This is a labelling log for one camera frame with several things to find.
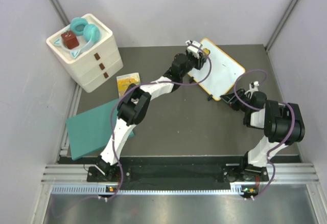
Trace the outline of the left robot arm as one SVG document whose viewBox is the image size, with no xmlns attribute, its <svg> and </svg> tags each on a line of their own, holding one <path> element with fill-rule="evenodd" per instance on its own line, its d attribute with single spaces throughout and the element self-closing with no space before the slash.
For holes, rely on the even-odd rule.
<svg viewBox="0 0 327 224">
<path fill-rule="evenodd" d="M 193 68 L 200 70 L 209 61 L 210 50 L 188 49 L 185 54 L 177 54 L 171 67 L 155 81 L 148 84 L 131 84 L 117 104 L 117 120 L 107 146 L 95 163 L 98 175 L 104 181 L 111 181 L 116 174 L 119 155 L 132 130 L 143 121 L 150 101 L 177 90 L 184 76 Z"/>
</svg>

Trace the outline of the yellow-framed whiteboard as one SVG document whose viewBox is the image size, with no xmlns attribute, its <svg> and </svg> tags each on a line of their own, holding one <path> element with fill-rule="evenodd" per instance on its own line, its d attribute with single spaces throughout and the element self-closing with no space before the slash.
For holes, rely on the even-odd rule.
<svg viewBox="0 0 327 224">
<path fill-rule="evenodd" d="M 226 95 L 238 77 L 245 73 L 245 68 L 209 39 L 204 38 L 200 43 L 203 48 L 210 51 L 209 57 L 212 62 L 207 61 L 200 70 L 192 69 L 188 75 L 196 82 L 204 79 L 200 86 L 213 100 L 220 101 L 221 96 Z"/>
</svg>

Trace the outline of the yellow bone-shaped whiteboard eraser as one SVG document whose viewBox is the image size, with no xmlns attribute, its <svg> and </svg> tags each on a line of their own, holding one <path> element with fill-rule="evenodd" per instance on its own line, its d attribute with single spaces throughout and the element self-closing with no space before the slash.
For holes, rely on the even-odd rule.
<svg viewBox="0 0 327 224">
<path fill-rule="evenodd" d="M 204 49 L 202 49 L 203 50 L 203 52 L 206 54 L 206 55 L 209 55 L 211 52 L 210 52 L 210 50 L 209 49 L 207 49 L 207 48 L 204 48 Z"/>
</svg>

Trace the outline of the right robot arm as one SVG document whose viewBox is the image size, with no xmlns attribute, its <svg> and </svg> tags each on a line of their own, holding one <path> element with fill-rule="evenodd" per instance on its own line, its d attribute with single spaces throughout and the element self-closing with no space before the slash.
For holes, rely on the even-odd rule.
<svg viewBox="0 0 327 224">
<path fill-rule="evenodd" d="M 279 103 L 268 100 L 260 91 L 246 92 L 239 89 L 235 94 L 221 96 L 231 109 L 243 111 L 243 124 L 249 128 L 262 129 L 263 138 L 252 150 L 246 152 L 238 167 L 229 174 L 237 174 L 245 181 L 261 176 L 269 160 L 277 152 L 301 142 L 305 136 L 305 125 L 300 107 L 296 103 Z"/>
</svg>

